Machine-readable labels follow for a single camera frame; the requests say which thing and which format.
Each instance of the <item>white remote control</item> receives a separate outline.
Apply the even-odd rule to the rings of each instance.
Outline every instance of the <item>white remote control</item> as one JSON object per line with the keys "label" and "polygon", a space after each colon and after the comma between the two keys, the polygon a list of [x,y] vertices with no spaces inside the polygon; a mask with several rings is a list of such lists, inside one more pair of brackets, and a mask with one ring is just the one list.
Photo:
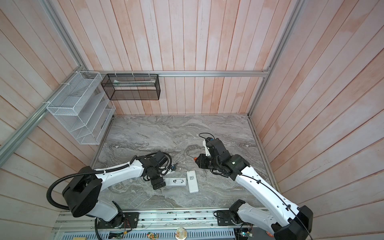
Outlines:
{"label": "white remote control", "polygon": [[198,192],[199,187],[197,186],[197,179],[196,179],[196,172],[193,171],[187,171],[187,179],[188,179],[188,188],[189,192]]}
{"label": "white remote control", "polygon": [[166,183],[166,186],[173,187],[173,186],[186,186],[187,185],[187,178],[186,177],[165,177],[164,181]]}

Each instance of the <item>wire mesh organizer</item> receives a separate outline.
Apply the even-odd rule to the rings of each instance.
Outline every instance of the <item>wire mesh organizer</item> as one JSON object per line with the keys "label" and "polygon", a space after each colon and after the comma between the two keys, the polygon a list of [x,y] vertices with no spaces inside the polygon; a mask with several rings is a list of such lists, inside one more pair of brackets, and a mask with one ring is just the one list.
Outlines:
{"label": "wire mesh organizer", "polygon": [[94,93],[100,82],[100,73],[78,72],[47,107],[80,144],[99,144],[116,109]]}
{"label": "wire mesh organizer", "polygon": [[157,74],[109,73],[101,85],[110,100],[158,100],[161,91]]}

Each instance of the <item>wooden wall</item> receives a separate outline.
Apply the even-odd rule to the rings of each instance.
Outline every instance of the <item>wooden wall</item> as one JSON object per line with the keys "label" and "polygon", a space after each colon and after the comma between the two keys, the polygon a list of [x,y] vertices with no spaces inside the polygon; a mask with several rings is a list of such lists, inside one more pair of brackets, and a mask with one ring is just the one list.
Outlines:
{"label": "wooden wall", "polygon": [[315,239],[384,238],[383,12],[383,0],[308,1],[252,116]]}
{"label": "wooden wall", "polygon": [[[0,144],[76,68],[39,1],[0,1]],[[60,211],[47,188],[88,165],[94,149],[48,115],[0,169],[1,238],[47,238]],[[53,192],[62,204],[65,185]]]}
{"label": "wooden wall", "polygon": [[[266,69],[297,0],[52,0],[95,71]],[[161,78],[117,114],[247,113],[261,78]]]}

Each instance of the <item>marble tabletop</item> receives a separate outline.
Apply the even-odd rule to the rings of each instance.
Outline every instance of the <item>marble tabletop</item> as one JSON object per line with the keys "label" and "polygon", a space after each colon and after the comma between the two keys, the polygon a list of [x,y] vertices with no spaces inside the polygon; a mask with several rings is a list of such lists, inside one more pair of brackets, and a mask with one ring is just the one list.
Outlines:
{"label": "marble tabletop", "polygon": [[230,207],[238,199],[262,206],[244,187],[200,169],[194,162],[194,157],[205,152],[198,134],[210,132],[232,155],[244,157],[270,182],[247,119],[243,114],[115,117],[94,168],[111,167],[134,155],[161,150],[172,156],[173,163],[179,162],[177,170],[167,177],[186,177],[187,171],[195,170],[199,192],[189,193],[188,185],[153,190],[150,182],[135,178],[110,186],[99,198],[114,200],[122,209],[221,208]]}

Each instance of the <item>black mesh basket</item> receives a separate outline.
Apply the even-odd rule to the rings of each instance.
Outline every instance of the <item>black mesh basket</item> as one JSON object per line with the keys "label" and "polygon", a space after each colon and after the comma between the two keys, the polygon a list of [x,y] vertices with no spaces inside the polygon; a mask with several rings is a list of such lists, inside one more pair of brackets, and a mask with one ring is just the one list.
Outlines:
{"label": "black mesh basket", "polygon": [[157,74],[109,73],[101,82],[110,100],[158,100]]}

